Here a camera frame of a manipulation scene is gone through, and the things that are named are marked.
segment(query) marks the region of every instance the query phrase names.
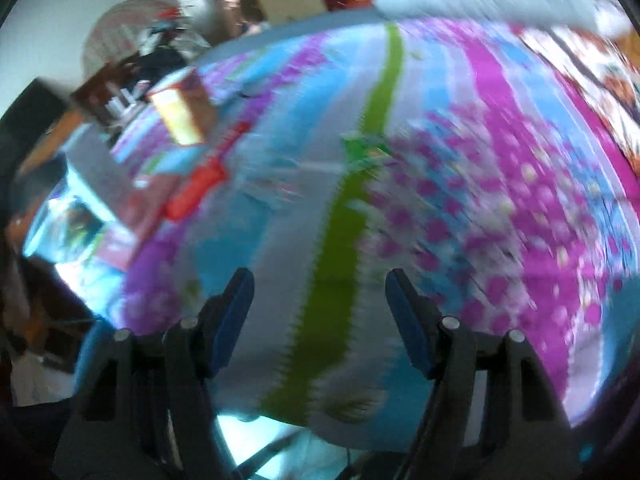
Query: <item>screw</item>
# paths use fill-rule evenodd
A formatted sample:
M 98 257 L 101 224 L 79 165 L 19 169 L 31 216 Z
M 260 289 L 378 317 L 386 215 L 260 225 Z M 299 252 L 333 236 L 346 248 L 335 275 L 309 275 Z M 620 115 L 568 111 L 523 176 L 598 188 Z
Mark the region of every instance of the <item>screw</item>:
M 457 330 L 460 328 L 460 322 L 455 317 L 447 316 L 442 318 L 442 326 L 449 330 Z
M 116 330 L 116 332 L 113 334 L 113 338 L 118 342 L 126 341 L 130 335 L 131 330 L 129 330 L 128 328 L 123 328 L 120 330 Z
M 198 318 L 195 316 L 185 317 L 180 322 L 180 326 L 185 330 L 191 330 L 192 328 L 196 328 L 197 325 L 198 325 Z
M 523 332 L 521 332 L 520 330 L 511 330 L 509 332 L 509 339 L 511 339 L 512 341 L 516 342 L 516 343 L 524 343 L 525 335 Z

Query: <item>colorful striped bedsheet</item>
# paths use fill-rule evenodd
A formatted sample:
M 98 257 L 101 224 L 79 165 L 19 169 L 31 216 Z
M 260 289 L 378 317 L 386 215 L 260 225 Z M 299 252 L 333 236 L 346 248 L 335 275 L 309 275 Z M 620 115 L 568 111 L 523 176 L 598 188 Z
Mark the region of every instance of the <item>colorful striped bedsheet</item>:
M 256 123 L 231 183 L 163 224 L 125 276 L 95 259 L 60 272 L 96 312 L 148 333 L 250 268 L 256 298 L 218 407 L 406 449 L 431 385 L 385 303 L 392 267 L 476 330 L 523 329 L 574 421 L 626 363 L 638 184 L 578 92 L 507 25 L 363 25 L 201 72 L 223 125 Z M 345 136 L 390 155 L 350 164 Z M 132 174 L 187 173 L 201 152 L 173 146 L 153 110 L 114 149 Z

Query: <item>green packet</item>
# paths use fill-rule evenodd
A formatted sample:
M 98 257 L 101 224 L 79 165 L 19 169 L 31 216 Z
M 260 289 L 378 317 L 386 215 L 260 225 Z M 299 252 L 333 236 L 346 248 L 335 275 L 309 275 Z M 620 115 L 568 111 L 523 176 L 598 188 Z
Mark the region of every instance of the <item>green packet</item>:
M 385 137 L 379 134 L 350 132 L 342 136 L 342 144 L 347 153 L 348 165 L 352 168 L 377 166 L 391 154 Z

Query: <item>white wall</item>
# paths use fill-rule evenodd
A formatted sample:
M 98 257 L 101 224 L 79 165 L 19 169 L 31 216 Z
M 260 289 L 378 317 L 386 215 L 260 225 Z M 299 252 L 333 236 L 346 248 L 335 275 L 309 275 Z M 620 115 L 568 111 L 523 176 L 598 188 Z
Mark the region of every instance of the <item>white wall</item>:
M 95 22 L 126 0 L 18 0 L 0 27 L 0 116 L 33 78 L 71 92 Z

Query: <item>floral blanket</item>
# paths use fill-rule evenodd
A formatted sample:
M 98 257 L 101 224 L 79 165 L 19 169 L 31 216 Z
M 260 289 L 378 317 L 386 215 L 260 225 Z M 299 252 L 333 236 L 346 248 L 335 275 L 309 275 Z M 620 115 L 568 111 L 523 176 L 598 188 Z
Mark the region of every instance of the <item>floral blanket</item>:
M 137 333 L 162 330 L 237 267 L 256 297 L 216 406 L 404 450 L 431 384 L 385 302 L 402 267 L 473 329 L 519 327 L 572 420 L 631 351 L 638 184 L 578 93 L 507 25 L 409 20 L 297 38 L 204 67 L 222 127 L 254 122 L 232 178 L 165 222 L 126 275 L 61 274 Z M 114 149 L 131 173 L 187 173 L 152 110 Z

